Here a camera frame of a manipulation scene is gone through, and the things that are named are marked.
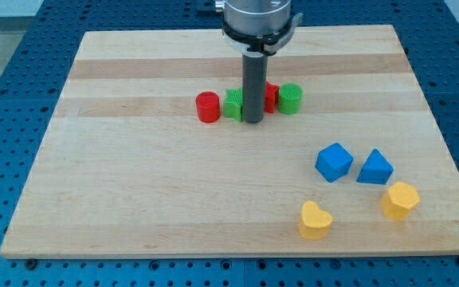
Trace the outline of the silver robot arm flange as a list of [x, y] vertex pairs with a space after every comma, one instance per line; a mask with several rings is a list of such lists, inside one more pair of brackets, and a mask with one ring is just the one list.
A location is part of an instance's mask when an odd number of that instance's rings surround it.
[[270, 57], [292, 39], [304, 20], [291, 0], [221, 0], [222, 32], [229, 46], [246, 57]]

